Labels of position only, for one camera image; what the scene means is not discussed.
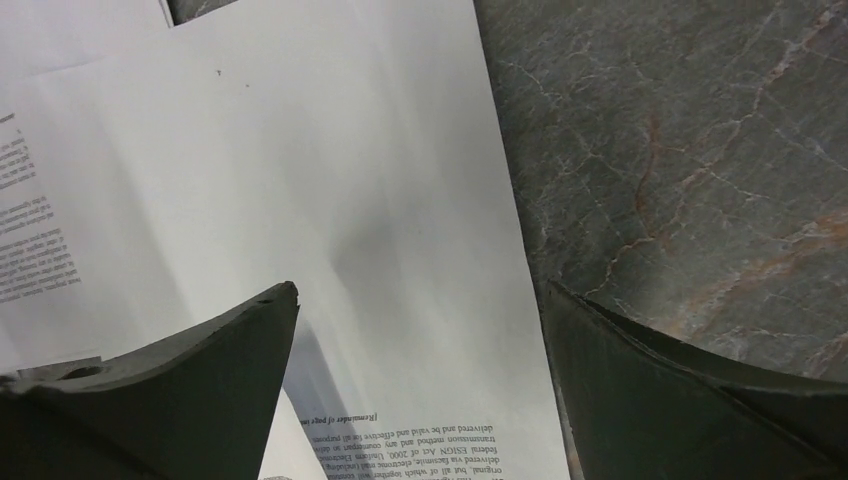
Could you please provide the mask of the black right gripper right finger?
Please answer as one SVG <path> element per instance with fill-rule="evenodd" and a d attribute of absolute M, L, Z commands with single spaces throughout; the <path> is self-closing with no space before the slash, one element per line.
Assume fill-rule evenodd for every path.
<path fill-rule="evenodd" d="M 702 350 L 547 288 L 543 337 L 588 479 L 843 479 L 847 387 Z"/>

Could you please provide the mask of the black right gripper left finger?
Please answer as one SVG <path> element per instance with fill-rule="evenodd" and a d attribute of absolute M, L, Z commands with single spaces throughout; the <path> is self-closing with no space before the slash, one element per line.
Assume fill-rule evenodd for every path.
<path fill-rule="evenodd" d="M 1 386 L 5 479 L 255 479 L 299 312 L 291 282 L 133 352 Z"/>

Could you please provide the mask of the printed paper sheet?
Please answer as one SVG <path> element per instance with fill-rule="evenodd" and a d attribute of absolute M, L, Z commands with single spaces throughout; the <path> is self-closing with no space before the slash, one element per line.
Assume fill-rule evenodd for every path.
<path fill-rule="evenodd" d="M 164 1 L 4 1 L 1 4 L 1 301 L 80 282 L 11 103 L 12 85 L 97 60 L 172 27 Z"/>
<path fill-rule="evenodd" d="M 11 303 L 23 365 L 288 280 L 330 478 L 568 477 L 472 2 L 237 1 L 10 93 L 81 278 Z"/>

